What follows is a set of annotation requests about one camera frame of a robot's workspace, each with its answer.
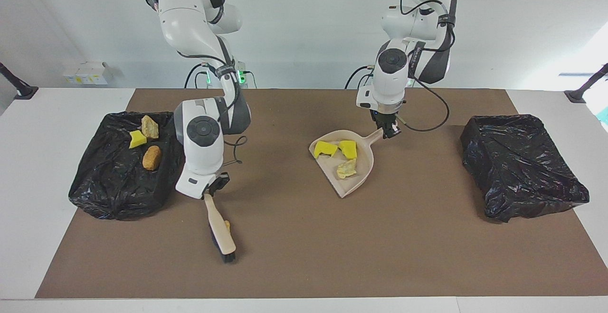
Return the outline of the black bag lined trash bin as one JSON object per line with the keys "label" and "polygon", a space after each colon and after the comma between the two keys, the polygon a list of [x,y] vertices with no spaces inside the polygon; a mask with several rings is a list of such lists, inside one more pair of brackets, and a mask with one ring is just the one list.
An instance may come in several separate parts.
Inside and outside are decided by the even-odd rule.
{"label": "black bag lined trash bin", "polygon": [[178,142],[172,112],[149,113],[159,125],[161,150],[156,170],[143,167],[148,145],[130,148],[130,132],[139,129],[144,113],[107,114],[78,165],[68,198],[94,218],[131,220],[159,211],[175,190],[184,150]]}
{"label": "black bag lined trash bin", "polygon": [[497,222],[562,213],[590,202],[543,122],[530,114],[472,116],[460,136],[463,166]]}

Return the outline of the large beige foam chunk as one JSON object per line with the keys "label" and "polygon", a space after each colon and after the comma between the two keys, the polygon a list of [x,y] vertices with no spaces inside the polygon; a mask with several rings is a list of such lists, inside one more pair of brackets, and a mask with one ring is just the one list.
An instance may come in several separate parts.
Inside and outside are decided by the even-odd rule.
{"label": "large beige foam chunk", "polygon": [[141,133],[148,140],[156,140],[159,138],[159,126],[150,116],[144,115],[141,119]]}

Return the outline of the brown table mat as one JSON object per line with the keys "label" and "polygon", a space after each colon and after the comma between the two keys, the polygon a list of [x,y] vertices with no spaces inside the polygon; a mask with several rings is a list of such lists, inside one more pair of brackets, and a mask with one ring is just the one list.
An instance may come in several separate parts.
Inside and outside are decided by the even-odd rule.
{"label": "brown table mat", "polygon": [[371,174],[341,199],[309,151],[338,129],[368,135],[345,90],[246,90],[249,138],[215,203],[237,245],[225,264],[207,211],[174,192],[137,221],[77,210],[37,298],[608,295],[608,268],[573,210],[507,224],[484,215],[462,165],[474,115],[515,114],[504,91],[442,89],[447,125],[373,144]]}

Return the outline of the pale beige foam chunk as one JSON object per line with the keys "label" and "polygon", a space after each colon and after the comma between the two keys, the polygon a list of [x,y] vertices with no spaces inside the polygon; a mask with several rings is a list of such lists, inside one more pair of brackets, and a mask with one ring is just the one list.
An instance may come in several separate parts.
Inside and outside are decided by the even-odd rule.
{"label": "pale beige foam chunk", "polygon": [[345,179],[357,174],[356,161],[357,159],[351,159],[339,164],[336,169],[337,177],[339,177],[339,179]]}

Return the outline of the beige plastic dustpan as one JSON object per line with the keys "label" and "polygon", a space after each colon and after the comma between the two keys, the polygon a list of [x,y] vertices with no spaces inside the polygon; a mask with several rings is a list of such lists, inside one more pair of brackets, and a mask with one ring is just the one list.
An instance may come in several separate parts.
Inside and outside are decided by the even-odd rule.
{"label": "beige plastic dustpan", "polygon": [[[349,130],[336,130],[327,133],[317,140],[314,140],[309,146],[309,152],[317,162],[319,168],[332,185],[333,189],[340,198],[345,198],[347,195],[358,189],[367,179],[374,165],[374,156],[371,145],[383,137],[383,130],[377,129],[368,136],[361,136]],[[315,156],[315,146],[318,142],[325,142],[338,146],[342,141],[356,142],[357,158],[354,164],[353,175],[349,175],[341,179],[337,175],[339,166],[347,162],[347,157],[343,153],[337,151],[333,156],[327,153],[319,153]]]}

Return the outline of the brown bread roll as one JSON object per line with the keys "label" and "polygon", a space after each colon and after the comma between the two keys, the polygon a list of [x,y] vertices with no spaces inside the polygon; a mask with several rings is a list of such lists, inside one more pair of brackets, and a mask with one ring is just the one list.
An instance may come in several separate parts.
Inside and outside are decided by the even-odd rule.
{"label": "brown bread roll", "polygon": [[142,159],[142,166],[145,170],[154,171],[160,166],[162,159],[162,151],[159,146],[150,146]]}

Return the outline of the yellow sponge piece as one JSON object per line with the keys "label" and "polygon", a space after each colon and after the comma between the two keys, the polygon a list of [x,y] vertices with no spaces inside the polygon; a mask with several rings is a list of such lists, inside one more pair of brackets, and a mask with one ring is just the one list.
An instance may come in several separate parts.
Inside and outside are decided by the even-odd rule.
{"label": "yellow sponge piece", "polygon": [[315,159],[321,155],[333,157],[337,152],[337,149],[338,146],[336,144],[325,141],[317,141],[313,148],[313,157],[315,157]]}
{"label": "yellow sponge piece", "polygon": [[341,140],[338,143],[338,148],[347,160],[357,159],[358,157],[358,145],[353,140]]}

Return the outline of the white wall power box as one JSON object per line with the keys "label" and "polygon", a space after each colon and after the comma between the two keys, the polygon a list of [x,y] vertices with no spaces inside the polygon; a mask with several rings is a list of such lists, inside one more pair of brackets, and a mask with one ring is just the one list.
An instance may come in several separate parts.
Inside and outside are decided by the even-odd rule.
{"label": "white wall power box", "polygon": [[70,85],[109,85],[113,80],[113,74],[105,62],[69,66],[62,75]]}

